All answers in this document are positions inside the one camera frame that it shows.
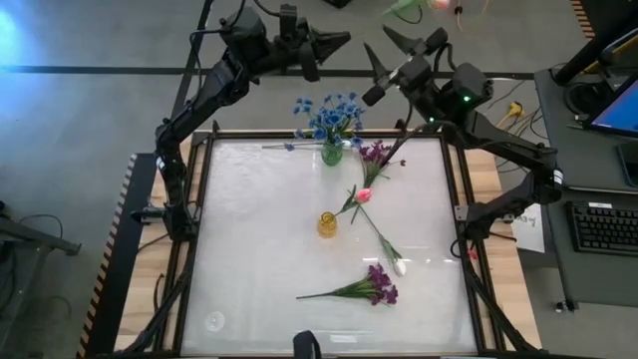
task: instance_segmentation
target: keyboard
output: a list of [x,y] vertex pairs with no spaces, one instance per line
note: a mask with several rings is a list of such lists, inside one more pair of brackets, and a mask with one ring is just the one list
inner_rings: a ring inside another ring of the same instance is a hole
[[638,208],[582,201],[565,206],[575,250],[638,256]]

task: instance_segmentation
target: yellow vase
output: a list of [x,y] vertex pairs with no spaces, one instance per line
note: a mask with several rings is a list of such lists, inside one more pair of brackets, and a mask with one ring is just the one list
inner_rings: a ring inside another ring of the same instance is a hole
[[331,212],[323,212],[317,223],[319,235],[324,238],[332,238],[337,235],[337,217]]

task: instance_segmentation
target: white surface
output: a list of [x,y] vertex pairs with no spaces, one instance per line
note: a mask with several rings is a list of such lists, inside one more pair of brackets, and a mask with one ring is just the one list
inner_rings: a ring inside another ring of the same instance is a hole
[[545,253],[540,204],[535,203],[526,208],[525,212],[511,224],[511,230],[518,248]]
[[[476,352],[439,140],[414,139],[373,184],[366,211],[408,272],[398,278],[373,229],[354,209],[338,234],[317,233],[347,189],[361,185],[358,155],[330,168],[319,151],[262,149],[276,141],[216,141],[202,212],[183,355],[289,354],[314,332],[326,354]],[[380,260],[399,290],[394,306],[295,296],[361,279]]]

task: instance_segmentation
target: gray floor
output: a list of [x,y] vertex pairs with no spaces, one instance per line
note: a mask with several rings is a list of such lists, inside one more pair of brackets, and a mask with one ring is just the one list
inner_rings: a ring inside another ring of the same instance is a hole
[[[450,12],[425,10],[420,25],[406,25],[378,14],[390,0],[353,2],[336,11],[319,0],[298,0],[300,11],[318,29],[350,30],[354,40],[335,54],[326,68],[369,69],[362,41],[369,42],[388,67],[403,56],[379,31],[382,20],[412,36],[427,36],[438,26],[450,32],[455,60],[472,62],[484,71],[533,72],[568,60],[585,43],[568,0],[492,0],[464,3],[463,32]],[[217,0],[210,27],[235,9],[237,1]],[[278,0],[265,1],[275,7]],[[128,66],[182,67],[187,35],[194,30],[202,0],[3,0],[0,2],[0,66]],[[270,34],[275,21],[264,17]],[[206,38],[204,66],[222,51],[220,41]],[[153,150],[153,133],[172,107],[178,76],[37,75],[0,72],[0,198],[11,212],[46,212],[60,217],[66,237],[82,242],[77,257],[50,255],[30,300],[19,318],[12,347],[44,351],[50,358],[70,358],[78,346],[110,220],[127,159]],[[232,108],[213,117],[225,129],[281,129],[305,125],[290,113],[300,95],[320,98],[336,91],[363,93],[363,79],[324,79],[307,84],[293,78],[265,78]],[[497,81],[495,98],[515,82]],[[538,107],[532,82],[524,83],[486,113],[497,122],[507,104],[519,101],[527,112]],[[407,104],[389,93],[384,106],[369,111],[368,128],[386,128],[405,115]],[[203,125],[210,128],[210,122]],[[542,123],[535,128],[543,135]],[[538,141],[527,131],[524,137]],[[522,172],[503,174],[505,188]],[[48,222],[34,226],[55,230]],[[551,303],[561,299],[555,269],[526,268],[541,339],[545,348],[563,354],[634,358],[632,339],[638,309],[583,305],[575,314],[556,314]],[[65,306],[55,296],[66,297]]]

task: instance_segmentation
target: pink flower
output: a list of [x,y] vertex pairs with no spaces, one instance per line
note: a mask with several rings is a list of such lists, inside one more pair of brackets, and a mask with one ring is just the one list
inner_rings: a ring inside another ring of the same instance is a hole
[[357,202],[359,204],[363,204],[367,202],[368,200],[370,200],[371,197],[372,197],[372,190],[369,188],[363,188],[357,192]]

